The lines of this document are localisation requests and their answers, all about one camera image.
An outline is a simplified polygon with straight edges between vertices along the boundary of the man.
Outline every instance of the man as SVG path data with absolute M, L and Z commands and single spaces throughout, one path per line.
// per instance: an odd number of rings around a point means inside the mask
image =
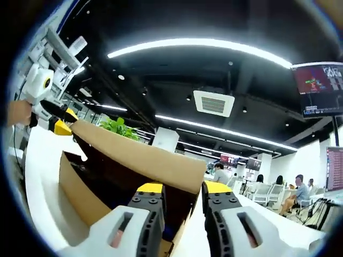
M 227 184 L 229 182 L 230 176 L 227 170 L 224 170 L 224 165 L 221 163 L 216 163 L 214 165 L 215 175 L 214 182 L 219 182 L 222 184 Z
M 282 207 L 280 215 L 286 217 L 285 212 L 290 210 L 291 208 L 300 208 L 300 201 L 301 200 L 308 200 L 309 198 L 309 189 L 303 183 L 304 176 L 298 175 L 295 177 L 295 185 L 297 185 L 297 190 L 295 195 L 291 195 L 289 198 L 286 199 L 285 204 Z

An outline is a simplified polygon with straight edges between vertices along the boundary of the white pillar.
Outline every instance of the white pillar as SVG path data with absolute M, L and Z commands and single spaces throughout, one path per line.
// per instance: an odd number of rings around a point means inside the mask
M 179 137 L 176 131 L 159 127 L 152 145 L 174 153 Z
M 267 182 L 269 179 L 269 174 L 270 174 L 270 166 L 272 164 L 272 155 L 265 154 L 265 153 L 259 154 L 257 156 L 257 159 L 262 161 L 258 174 L 262 174 L 263 181 Z

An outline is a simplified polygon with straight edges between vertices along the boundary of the cardboard box flap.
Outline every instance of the cardboard box flap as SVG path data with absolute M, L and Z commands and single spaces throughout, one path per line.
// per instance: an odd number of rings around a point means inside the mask
M 204 161 L 148 146 L 84 120 L 75 122 L 71 129 L 96 150 L 143 176 L 192 194 L 199 192 L 206 170 Z

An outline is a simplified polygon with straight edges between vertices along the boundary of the seated person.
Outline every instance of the seated person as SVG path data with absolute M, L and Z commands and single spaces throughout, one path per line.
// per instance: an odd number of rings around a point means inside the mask
M 254 183 L 252 186 L 248 187 L 248 190 L 246 191 L 246 195 L 255 193 L 256 190 L 258 189 L 259 185 L 263 184 L 263 179 L 264 179 L 264 177 L 262 174 L 258 175 L 257 179 L 256 179 L 256 183 Z
M 295 185 L 298 188 L 295 195 L 291 195 L 285 200 L 285 204 L 280 212 L 281 216 L 286 217 L 285 212 L 289 211 L 291 208 L 300 208 L 300 201 L 309 199 L 309 190 L 308 187 L 303 183 L 303 180 L 303 175 L 298 175 L 295 177 Z
M 216 163 L 214 165 L 215 175 L 213 182 L 219 182 L 222 184 L 227 184 L 230 180 L 230 175 L 228 170 L 224 170 L 224 165 L 221 163 Z
M 274 183 L 273 183 L 273 185 L 283 185 L 283 183 L 284 183 L 284 178 L 283 178 L 283 176 L 279 176 L 278 178 L 277 178 L 277 181 L 275 181 Z

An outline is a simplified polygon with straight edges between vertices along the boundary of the desk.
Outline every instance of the desk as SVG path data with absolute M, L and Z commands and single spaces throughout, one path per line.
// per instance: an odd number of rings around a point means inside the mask
M 40 127 L 32 129 L 25 163 L 27 201 L 37 231 L 54 251 L 77 245 L 88 235 L 87 226 L 80 220 L 63 191 L 59 190 L 58 171 L 63 150 L 85 158 L 71 137 L 57 136 Z M 210 256 L 201 197 L 202 194 L 199 194 L 195 211 L 184 228 L 173 257 Z M 283 218 L 242 195 L 237 197 L 243 206 L 252 206 L 274 223 L 281 239 L 291 246 L 308 248 L 310 242 L 325 235 Z

